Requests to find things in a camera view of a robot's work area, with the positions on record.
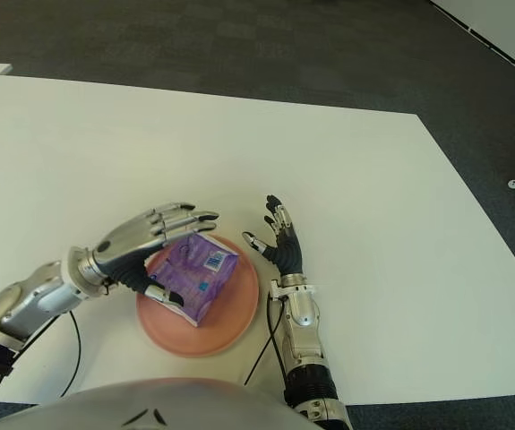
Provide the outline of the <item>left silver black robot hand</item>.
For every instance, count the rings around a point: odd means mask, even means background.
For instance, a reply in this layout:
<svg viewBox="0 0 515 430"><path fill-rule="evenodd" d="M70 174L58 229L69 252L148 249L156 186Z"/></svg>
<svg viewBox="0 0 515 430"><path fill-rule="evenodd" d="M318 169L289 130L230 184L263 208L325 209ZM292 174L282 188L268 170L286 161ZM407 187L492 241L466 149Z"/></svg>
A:
<svg viewBox="0 0 515 430"><path fill-rule="evenodd" d="M99 272L115 283L161 304L182 307L182 296L150 277L146 261L181 239L212 231L219 218L188 202L172 202L145 211L110 231L92 250Z"/></svg>

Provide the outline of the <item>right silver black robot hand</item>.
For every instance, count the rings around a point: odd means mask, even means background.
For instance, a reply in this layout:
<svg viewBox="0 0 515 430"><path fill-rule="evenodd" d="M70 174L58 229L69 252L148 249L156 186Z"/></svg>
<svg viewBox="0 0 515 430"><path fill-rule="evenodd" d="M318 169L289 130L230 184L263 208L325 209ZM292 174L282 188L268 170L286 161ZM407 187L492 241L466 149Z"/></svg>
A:
<svg viewBox="0 0 515 430"><path fill-rule="evenodd" d="M303 274L302 250L288 210L283 202L272 194L266 197L265 207L271 216L265 215L264 220L273 231L276 244L268 245L248 231L242 233L244 241L274 264L281 276Z"/></svg>

